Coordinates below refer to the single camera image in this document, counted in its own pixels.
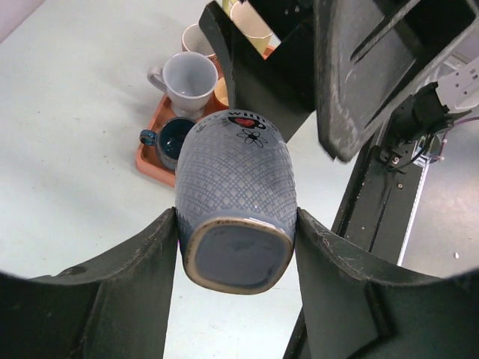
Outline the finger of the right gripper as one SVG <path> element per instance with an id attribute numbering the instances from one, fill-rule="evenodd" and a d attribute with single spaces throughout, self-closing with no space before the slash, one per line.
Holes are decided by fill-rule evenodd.
<path id="1" fill-rule="evenodd" d="M 314 1 L 318 137 L 350 161 L 478 28 L 477 1 Z"/>
<path id="2" fill-rule="evenodd" d="M 315 110 L 314 16 L 309 1 L 255 1 L 254 9 L 281 41 L 264 58 L 220 5 L 199 25 L 218 57 L 229 106 L 263 115 L 289 141 Z"/>

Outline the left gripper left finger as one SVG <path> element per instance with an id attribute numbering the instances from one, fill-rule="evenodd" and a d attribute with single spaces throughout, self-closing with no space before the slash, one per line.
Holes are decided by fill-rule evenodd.
<path id="1" fill-rule="evenodd" d="M 177 255 L 174 209 L 56 276 L 1 275 L 3 358 L 161 358 Z"/>

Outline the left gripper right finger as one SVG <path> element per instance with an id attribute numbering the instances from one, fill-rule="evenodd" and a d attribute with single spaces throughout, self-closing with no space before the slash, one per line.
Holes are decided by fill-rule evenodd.
<path id="1" fill-rule="evenodd" d="M 417 273 L 337 236 L 305 210 L 296 263 L 313 358 L 476 358 L 478 272 Z"/>

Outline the grey footed cup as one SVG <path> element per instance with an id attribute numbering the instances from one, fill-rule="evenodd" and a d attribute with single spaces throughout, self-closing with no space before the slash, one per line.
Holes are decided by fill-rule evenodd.
<path id="1" fill-rule="evenodd" d="M 169 58 L 163 67 L 151 67 L 147 79 L 171 100 L 171 109 L 177 116 L 197 120 L 204 114 L 219 74 L 206 56 L 181 52 Z"/>

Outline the grey printed mug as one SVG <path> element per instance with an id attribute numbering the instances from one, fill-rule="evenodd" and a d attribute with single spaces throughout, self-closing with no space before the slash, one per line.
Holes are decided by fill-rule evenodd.
<path id="1" fill-rule="evenodd" d="M 200 120 L 184 141 L 174 187 L 191 281 L 235 295 L 278 282 L 293 254 L 297 200 L 289 150 L 269 120 L 240 109 Z"/>

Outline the blue striped ceramic mug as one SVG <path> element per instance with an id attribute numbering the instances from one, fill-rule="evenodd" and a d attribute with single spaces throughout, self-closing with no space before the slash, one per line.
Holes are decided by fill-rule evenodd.
<path id="1" fill-rule="evenodd" d="M 143 145 L 154 147 L 163 166 L 175 172 L 185 138 L 195 124 L 187 117 L 173 117 L 158 132 L 143 129 L 139 140 Z"/>

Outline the small red-orange mug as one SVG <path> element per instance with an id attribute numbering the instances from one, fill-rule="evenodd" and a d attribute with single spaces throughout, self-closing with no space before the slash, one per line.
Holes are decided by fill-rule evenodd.
<path id="1" fill-rule="evenodd" d="M 222 76 L 215 86 L 213 91 L 215 104 L 220 109 L 229 109 L 228 89 L 225 82 L 225 77 Z"/>

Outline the yellow mug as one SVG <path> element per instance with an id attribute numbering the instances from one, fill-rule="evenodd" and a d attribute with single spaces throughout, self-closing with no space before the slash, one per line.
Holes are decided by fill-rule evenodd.
<path id="1" fill-rule="evenodd" d="M 222 9 L 236 27 L 263 55 L 272 38 L 273 31 L 248 1 L 222 0 Z"/>

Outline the pink textured mug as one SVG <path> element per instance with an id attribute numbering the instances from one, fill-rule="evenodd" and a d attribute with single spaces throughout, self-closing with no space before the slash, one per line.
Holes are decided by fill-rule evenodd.
<path id="1" fill-rule="evenodd" d="M 218 72 L 221 72 L 216 53 L 198 23 L 188 26 L 183 31 L 181 44 L 184 52 L 197 52 L 204 55 L 215 64 Z"/>

